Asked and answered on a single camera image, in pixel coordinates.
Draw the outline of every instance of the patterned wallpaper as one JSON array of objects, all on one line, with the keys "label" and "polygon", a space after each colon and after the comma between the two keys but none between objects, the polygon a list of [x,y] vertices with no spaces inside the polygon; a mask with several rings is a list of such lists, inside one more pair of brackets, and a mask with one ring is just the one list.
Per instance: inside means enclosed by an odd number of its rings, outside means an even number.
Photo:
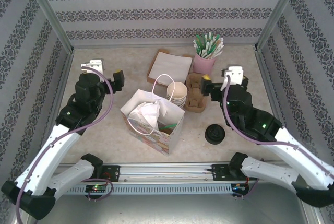
[{"label": "patterned wallpaper", "polygon": [[183,44],[213,31],[256,43],[278,0],[49,0],[76,46]]},{"label": "patterned wallpaper", "polygon": [[[44,140],[67,53],[36,0],[0,0],[0,185]],[[0,193],[0,223],[13,205]]]},{"label": "patterned wallpaper", "polygon": [[[262,53],[284,122],[334,164],[334,0],[289,0]],[[334,223],[334,207],[321,209]]]}]

